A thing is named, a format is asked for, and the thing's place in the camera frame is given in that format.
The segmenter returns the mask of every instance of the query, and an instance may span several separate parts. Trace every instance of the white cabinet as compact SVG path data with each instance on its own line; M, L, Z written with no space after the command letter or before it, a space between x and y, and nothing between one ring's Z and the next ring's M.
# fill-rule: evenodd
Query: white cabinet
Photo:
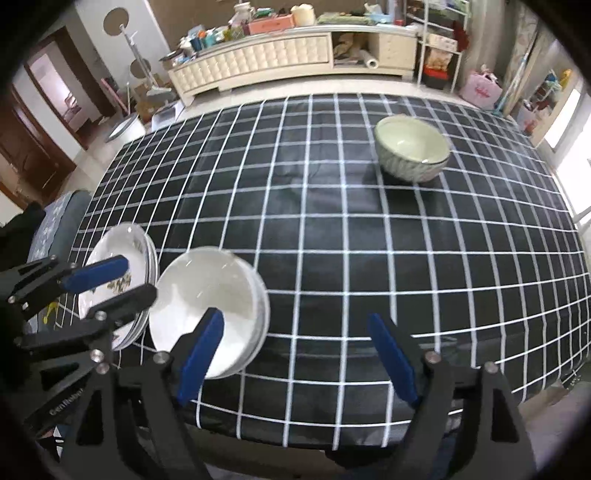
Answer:
M302 36L267 40L238 48L229 48L206 57L199 57L171 72L170 77L185 105L190 96L219 88L322 73L332 67L330 35Z
M387 33L369 36L369 51L378 59L380 67L414 69L417 39Z
M377 57L377 69L334 65L332 33L369 33L369 49ZM372 73L412 79L417 38L402 27L365 25L315 25L273 34L253 35L206 50L195 60L169 71L183 103L193 95L217 88L238 86L308 75Z

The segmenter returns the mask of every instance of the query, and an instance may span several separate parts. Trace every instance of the blue gripper pad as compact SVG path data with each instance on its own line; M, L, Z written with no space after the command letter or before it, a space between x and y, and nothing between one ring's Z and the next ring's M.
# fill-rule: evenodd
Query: blue gripper pad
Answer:
M368 318L369 334L392 381L394 391L402 400L414 406L419 401L415 371L394 338L396 325L390 319L386 322L391 324L391 328L377 313L371 314Z
M181 406L185 406L189 401L197 398L199 389L207 374L207 369L209 369L217 346L222 339L223 330L222 312L217 309L208 309L194 330L197 339L187 356L187 360L180 369L180 381L176 398Z
M75 269L61 279L61 287L70 293L82 293L103 283L123 277L129 269L129 262L123 255L117 255L97 263Z

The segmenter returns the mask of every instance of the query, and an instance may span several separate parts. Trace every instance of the door frame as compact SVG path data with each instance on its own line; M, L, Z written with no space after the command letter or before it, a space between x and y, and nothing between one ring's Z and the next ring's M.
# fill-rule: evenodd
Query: door frame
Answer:
M76 164L68 158L64 151L53 141L53 139L37 121L13 85L7 89L5 95L7 103L12 108L14 115L18 117L20 123L22 123L23 127L29 133L31 141L35 142L43 151L45 151L49 158L59 163L61 168L63 168L68 175L71 174L76 169ZM1 146L0 153L7 157L7 159L10 156ZM47 198L49 201L52 201L55 198L62 185L63 183L60 185L60 187L56 188L55 191L48 195ZM6 187L6 185L4 185L1 179L0 191L5 193L6 196L19 207L23 209L27 207L26 201L18 197L18 195L15 195L8 187Z
M116 114L115 107L109 100L107 94L102 89L100 82L95 79L92 72L89 70L88 65L80 55L74 40L70 36L67 27L61 27L50 33L44 39L42 39L36 50L34 49L31 54L36 53L38 50L49 45L51 42L56 42L58 49L64 56L64 60L74 73L76 79L82 85L82 88L98 109L102 116L111 117Z
M49 99L49 97L47 96L45 91L43 91L43 87L41 87L41 85L39 84L39 82L37 81L35 76L33 75L33 72L31 71L31 67L28 65L28 63L25 62L22 64L22 66L24 67L25 72L27 72L27 75L29 75L29 78L31 79L33 85L35 86L35 88L37 89L39 94L43 97L43 100L45 101L45 103L49 106L49 108L51 108L51 111L53 112L53 114L58 118L58 120L61 122L61 124L64 127L66 127L66 129L69 131L70 135L76 139L76 141L82 146L82 148L84 148L84 150L88 150L88 145L86 144L86 142L84 142L81 139L80 135L78 135L78 133L76 133L74 131L74 129L70 126L70 124L68 122L66 122L66 119L64 119L60 115L60 112L57 111L57 108L55 107L55 105L53 105L53 103L51 102L51 100Z
M64 127L66 127L66 129L76 139L76 141L82 146L82 148L84 148L84 150L88 150L89 146L86 144L86 142L84 142L81 139L81 137L78 135L78 133L76 133L72 129L72 127L65 121L65 119L57 111L56 107L53 105L51 100L49 100L49 97L43 91L43 88L41 87L41 85L39 85L39 82L37 81L37 79L33 75L32 71L31 71L31 67L28 64L29 59L35 53L44 49L52 42L56 43L57 48L60 50L61 54L64 56L64 59L65 59L67 65L70 67L70 70L72 70L72 72L76 76L76 79L80 82L80 84L82 85L82 88L84 89L84 91L86 92L86 94L88 95L90 100L95 104L95 106L99 110L99 113L103 116L109 117L109 116L116 114L116 110L115 110L115 107L113 107L113 105L109 101L109 98L107 97L107 95L105 94L103 89L101 88L99 82L97 82L95 80L95 78L92 76L92 73L88 69L84 59L80 55L80 52L78 52L78 49L76 48L76 45L75 45L74 41L72 40L72 37L70 36L70 33L68 32L66 27L58 28L57 30L55 30L55 32L50 33L48 36L41 39L39 41L39 43L37 43L37 45L35 45L28 52L27 59L25 62L23 62L23 66L24 66L25 71L27 72L27 75L29 75L29 78L33 82L33 85L39 91L39 93L41 94L41 96L43 97L45 102L49 105L49 107L51 108L51 111L53 111L55 116L58 117L58 119L60 120L62 125L64 125Z

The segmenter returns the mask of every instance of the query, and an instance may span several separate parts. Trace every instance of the black and white grid tablecloth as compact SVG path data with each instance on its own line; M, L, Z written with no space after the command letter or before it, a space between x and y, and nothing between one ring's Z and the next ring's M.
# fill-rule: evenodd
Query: black and white grid tablecloth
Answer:
M380 171L372 129L404 113L453 145L423 185ZM279 445L386 445L411 410L366 331L390 316L425 349L496 361L518 400L589 355L591 284L545 164L507 121L452 103L314 95L208 113L126 145L101 181L71 261L108 227L140 224L161 271L187 248L231 249L262 275L271 327L245 372L206 381L197 425ZM62 300L56 327L77 321ZM149 330L116 355L153 353Z

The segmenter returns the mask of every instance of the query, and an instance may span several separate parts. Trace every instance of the plastic wrap roll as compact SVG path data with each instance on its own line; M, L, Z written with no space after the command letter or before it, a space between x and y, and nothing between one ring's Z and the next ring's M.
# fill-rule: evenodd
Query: plastic wrap roll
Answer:
M360 49L359 50L359 57L365 63L365 66L369 69L376 69L379 67L378 59L374 57L370 52L367 50Z

